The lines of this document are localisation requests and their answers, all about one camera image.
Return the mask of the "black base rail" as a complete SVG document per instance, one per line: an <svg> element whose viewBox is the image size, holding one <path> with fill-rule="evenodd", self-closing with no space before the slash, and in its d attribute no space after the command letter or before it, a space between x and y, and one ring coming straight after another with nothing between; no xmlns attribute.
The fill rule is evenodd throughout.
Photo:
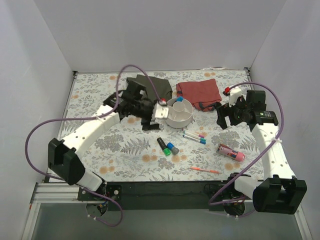
<svg viewBox="0 0 320 240"><path fill-rule="evenodd" d="M209 199L226 180L212 181L115 181L106 184L107 197L114 199L124 210L186 210L208 209L243 215L245 202L209 206Z"/></svg>

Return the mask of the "floral table mat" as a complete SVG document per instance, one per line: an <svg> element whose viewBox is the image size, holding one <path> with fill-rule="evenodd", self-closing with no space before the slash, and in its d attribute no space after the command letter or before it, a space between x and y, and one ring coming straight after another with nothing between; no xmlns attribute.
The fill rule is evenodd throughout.
<svg viewBox="0 0 320 240"><path fill-rule="evenodd" d="M222 91L237 83L248 82L245 70L192 70L154 71L150 77L168 80L172 97L176 97L176 84L180 82L215 79ZM66 107L66 117L86 117L94 114L102 102L115 91L117 73L78 74L74 80ZM128 116L120 124L103 134L81 158L86 169L107 181L213 181L226 180L231 173L240 172L259 155L257 143L245 123L222 130L214 112L193 111L187 126L191 132L205 136L206 144L183 137L181 129L174 129L165 121L160 130L142 131L140 118ZM177 155L165 156L157 138L171 142L179 149ZM245 154L244 162L237 162L216 152L219 144ZM218 171L208 173L192 170L198 167Z"/></svg>

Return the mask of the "pink cap white marker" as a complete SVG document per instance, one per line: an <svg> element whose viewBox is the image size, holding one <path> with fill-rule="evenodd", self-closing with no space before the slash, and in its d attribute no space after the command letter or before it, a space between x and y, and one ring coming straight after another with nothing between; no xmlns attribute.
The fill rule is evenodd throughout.
<svg viewBox="0 0 320 240"><path fill-rule="evenodd" d="M196 137L202 138L202 139L205 138L204 135L201 135L201 134L196 133L196 132L189 131L189 130L187 130L187 129L183 129L182 131L183 131L183 133L184 133L185 135L193 136L194 138L196 138Z"/></svg>

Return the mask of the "blue cap black highlighter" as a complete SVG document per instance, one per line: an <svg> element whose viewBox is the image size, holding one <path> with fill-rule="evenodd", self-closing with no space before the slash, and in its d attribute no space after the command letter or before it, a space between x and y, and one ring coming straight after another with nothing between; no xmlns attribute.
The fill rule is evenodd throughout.
<svg viewBox="0 0 320 240"><path fill-rule="evenodd" d="M182 96L179 96L177 99L176 99L176 102L182 102L184 100L184 98Z"/></svg>

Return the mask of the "white round divided organizer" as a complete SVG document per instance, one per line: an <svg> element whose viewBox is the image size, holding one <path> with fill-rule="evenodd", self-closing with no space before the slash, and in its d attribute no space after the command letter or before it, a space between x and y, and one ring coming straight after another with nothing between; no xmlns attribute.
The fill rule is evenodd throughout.
<svg viewBox="0 0 320 240"><path fill-rule="evenodd" d="M193 105L185 98L182 102L176 102L177 97L167 102L169 115L165 122L174 129L187 127L193 120Z"/></svg>

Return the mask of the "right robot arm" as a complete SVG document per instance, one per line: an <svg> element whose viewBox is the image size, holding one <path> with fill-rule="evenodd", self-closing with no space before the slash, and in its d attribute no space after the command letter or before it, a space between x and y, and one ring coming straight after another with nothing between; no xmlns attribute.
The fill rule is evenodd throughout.
<svg viewBox="0 0 320 240"><path fill-rule="evenodd" d="M227 128L226 117L236 126L246 123L249 126L263 164L263 181L239 173L231 177L225 185L227 195L237 199L245 195L253 202L257 212L293 215L296 213L307 192L304 180L297 179L292 171L278 134L281 128L273 111L267 110L266 93L263 90L248 90L242 95L238 87L226 88L224 95L228 103L217 108L217 124Z"/></svg>

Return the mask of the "green cap black highlighter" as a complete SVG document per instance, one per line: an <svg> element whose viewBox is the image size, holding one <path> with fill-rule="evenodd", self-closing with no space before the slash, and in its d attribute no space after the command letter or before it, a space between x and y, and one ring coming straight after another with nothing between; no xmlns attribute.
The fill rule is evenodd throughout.
<svg viewBox="0 0 320 240"><path fill-rule="evenodd" d="M165 144L165 142L163 141L163 139L161 137L158 137L157 142L160 146L160 148L162 149L163 153L165 156L169 156L171 154L169 148L167 147L167 145Z"/></svg>

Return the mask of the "teal cap white marker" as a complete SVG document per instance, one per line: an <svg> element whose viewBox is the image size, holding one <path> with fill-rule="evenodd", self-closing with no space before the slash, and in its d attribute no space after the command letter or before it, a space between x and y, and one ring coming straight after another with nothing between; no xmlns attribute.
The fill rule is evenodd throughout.
<svg viewBox="0 0 320 240"><path fill-rule="evenodd" d="M206 142L206 140L203 137L200 137L198 135L194 135L194 134L191 134L191 133L188 133L188 132L184 132L183 136L198 140L199 142L204 142L204 143Z"/></svg>

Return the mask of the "blue cap white marker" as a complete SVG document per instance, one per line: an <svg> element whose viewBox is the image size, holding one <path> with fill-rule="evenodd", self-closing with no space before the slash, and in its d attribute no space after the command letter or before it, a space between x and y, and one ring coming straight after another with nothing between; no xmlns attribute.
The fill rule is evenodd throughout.
<svg viewBox="0 0 320 240"><path fill-rule="evenodd" d="M197 142L197 143L201 143L201 144L203 144L203 145L206 144L206 140L205 140L205 139L202 139L202 138L196 138L196 137L189 136L189 135L186 135L186 134L183 134L182 137L185 138L185 139L188 139L188 140L195 141L195 142Z"/></svg>

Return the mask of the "pink pencil case tube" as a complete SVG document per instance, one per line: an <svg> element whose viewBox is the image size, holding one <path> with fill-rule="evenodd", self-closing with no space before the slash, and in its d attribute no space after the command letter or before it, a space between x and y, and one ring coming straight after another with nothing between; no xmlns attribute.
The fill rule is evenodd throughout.
<svg viewBox="0 0 320 240"><path fill-rule="evenodd" d="M225 144L219 144L217 147L217 153L226 157L229 157L237 162L244 162L245 161L245 154L232 148L228 147Z"/></svg>

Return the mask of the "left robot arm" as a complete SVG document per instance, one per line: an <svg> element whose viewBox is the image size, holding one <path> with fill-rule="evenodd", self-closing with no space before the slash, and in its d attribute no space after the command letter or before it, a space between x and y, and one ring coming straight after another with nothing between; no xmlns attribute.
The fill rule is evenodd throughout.
<svg viewBox="0 0 320 240"><path fill-rule="evenodd" d="M101 135L130 115L141 118L144 131L157 130L155 121L166 119L169 108L165 101L150 100L144 94L145 86L131 82L125 90L108 97L93 115L78 129L63 139L53 138L48 144L48 168L68 185L89 190L95 200L106 196L106 181L84 167L81 158Z"/></svg>

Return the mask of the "orange pink pen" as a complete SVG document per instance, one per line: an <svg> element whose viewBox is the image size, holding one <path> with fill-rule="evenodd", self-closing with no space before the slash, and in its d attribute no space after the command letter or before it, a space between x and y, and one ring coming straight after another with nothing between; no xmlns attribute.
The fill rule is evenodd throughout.
<svg viewBox="0 0 320 240"><path fill-rule="evenodd" d="M221 174L219 171L210 170L210 169L203 169L199 167L190 167L191 170L199 171L199 172L206 172L206 173L213 173L213 174Z"/></svg>

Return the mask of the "red folded cloth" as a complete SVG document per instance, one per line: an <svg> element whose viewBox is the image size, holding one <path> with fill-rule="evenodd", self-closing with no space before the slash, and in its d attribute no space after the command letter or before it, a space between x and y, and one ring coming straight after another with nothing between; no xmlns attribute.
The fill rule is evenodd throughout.
<svg viewBox="0 0 320 240"><path fill-rule="evenodd" d="M180 82L176 84L176 95L188 100L193 107L202 112L214 110L214 104L222 101L214 78L204 81Z"/></svg>

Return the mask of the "olive green folded cloth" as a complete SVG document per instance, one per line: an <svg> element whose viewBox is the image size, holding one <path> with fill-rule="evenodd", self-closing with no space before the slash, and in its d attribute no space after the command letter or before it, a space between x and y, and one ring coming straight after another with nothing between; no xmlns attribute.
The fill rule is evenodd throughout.
<svg viewBox="0 0 320 240"><path fill-rule="evenodd" d="M172 99L172 87L167 79L157 78L154 76L149 77L152 81L156 92L160 99L165 99L166 101ZM145 91L143 94L143 99L150 99L151 101L157 100L157 97L153 91L151 82L147 79L145 75L137 75L136 77L127 77L126 82L129 84L130 82L136 82L140 85L145 86Z"/></svg>

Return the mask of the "blue and grey stubby marker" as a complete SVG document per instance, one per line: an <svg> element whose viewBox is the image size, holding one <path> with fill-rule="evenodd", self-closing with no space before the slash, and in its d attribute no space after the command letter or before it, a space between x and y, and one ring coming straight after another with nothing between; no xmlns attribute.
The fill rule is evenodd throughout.
<svg viewBox="0 0 320 240"><path fill-rule="evenodd" d="M172 152L173 155L177 155L179 153L179 149L175 147L171 142L167 143L167 148Z"/></svg>

